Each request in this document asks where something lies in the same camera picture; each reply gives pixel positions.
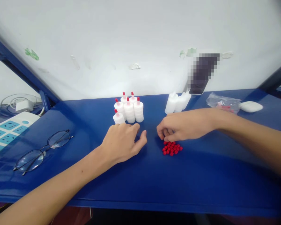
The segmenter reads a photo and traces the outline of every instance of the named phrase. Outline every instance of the plastic bag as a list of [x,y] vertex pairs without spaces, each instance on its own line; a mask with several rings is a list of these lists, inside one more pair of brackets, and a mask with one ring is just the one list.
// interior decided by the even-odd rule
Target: plastic bag
[[206,99],[206,102],[207,105],[212,108],[219,108],[237,114],[239,111],[239,104],[241,100],[236,98],[219,96],[211,92],[209,97]]

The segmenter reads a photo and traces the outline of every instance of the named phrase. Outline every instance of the white plastic bottle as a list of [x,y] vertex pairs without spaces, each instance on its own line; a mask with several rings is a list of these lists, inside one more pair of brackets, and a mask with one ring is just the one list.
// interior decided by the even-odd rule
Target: white plastic bottle
[[121,102],[122,102],[123,104],[126,104],[126,103],[127,103],[127,98],[126,98],[125,92],[123,92],[123,97],[121,97]]
[[134,105],[136,103],[136,97],[134,97],[134,93],[131,92],[131,97],[129,98],[130,104]]
[[130,104],[129,97],[127,97],[127,103],[124,104],[124,111],[127,117],[127,122],[134,123],[135,122],[134,108],[133,105]]
[[183,92],[182,95],[185,98],[185,103],[184,103],[184,106],[183,106],[183,109],[185,109],[188,105],[188,102],[190,101],[190,98],[191,98],[190,90],[188,92]]
[[115,124],[121,124],[125,123],[125,119],[122,113],[119,113],[117,109],[115,109],[115,115],[113,115],[113,120],[115,121]]
[[165,107],[166,114],[174,112],[177,100],[178,100],[178,95],[175,92],[169,94],[168,102],[166,103],[166,107]]
[[123,116],[124,116],[124,119],[125,121],[127,120],[126,118],[126,114],[125,114],[125,111],[124,111],[124,104],[122,102],[119,102],[118,99],[116,98],[116,103],[115,103],[115,109],[117,109],[117,111],[119,113],[122,113]]
[[144,121],[144,104],[140,102],[140,97],[137,97],[136,103],[133,104],[135,120],[139,122]]
[[176,106],[175,106],[175,110],[174,112],[178,113],[178,112],[182,112],[182,109],[185,105],[185,101],[186,101],[186,98],[184,98],[183,96],[178,96],[177,97],[177,102],[176,102]]

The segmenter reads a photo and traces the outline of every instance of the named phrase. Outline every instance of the glasses lens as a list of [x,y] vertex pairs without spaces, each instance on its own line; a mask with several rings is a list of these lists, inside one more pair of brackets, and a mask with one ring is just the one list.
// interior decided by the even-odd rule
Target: glasses lens
[[60,131],[54,134],[49,140],[48,144],[51,147],[58,148],[64,146],[70,140],[70,135],[66,131]]
[[15,167],[20,171],[27,172],[34,170],[43,160],[44,154],[40,150],[34,150],[20,158]]

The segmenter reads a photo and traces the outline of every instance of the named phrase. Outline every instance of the green sticker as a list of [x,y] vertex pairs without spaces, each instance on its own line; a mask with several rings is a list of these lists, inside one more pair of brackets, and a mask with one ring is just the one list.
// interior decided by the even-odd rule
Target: green sticker
[[40,60],[38,55],[33,50],[31,50],[31,52],[30,52],[30,50],[28,48],[25,49],[25,54],[29,55],[31,58],[33,58],[33,59],[35,59],[37,61]]

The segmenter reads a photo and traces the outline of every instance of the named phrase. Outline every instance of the white wall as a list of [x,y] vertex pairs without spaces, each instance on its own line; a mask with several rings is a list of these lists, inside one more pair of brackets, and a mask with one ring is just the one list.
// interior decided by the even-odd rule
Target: white wall
[[[36,91],[0,61],[0,103],[5,97],[18,93],[31,94],[40,97]],[[7,104],[15,97],[25,97],[35,102],[34,97],[18,95],[6,99],[3,103]]]
[[207,91],[256,88],[281,66],[281,0],[0,0],[0,39],[62,100],[181,92],[191,47],[234,52]]

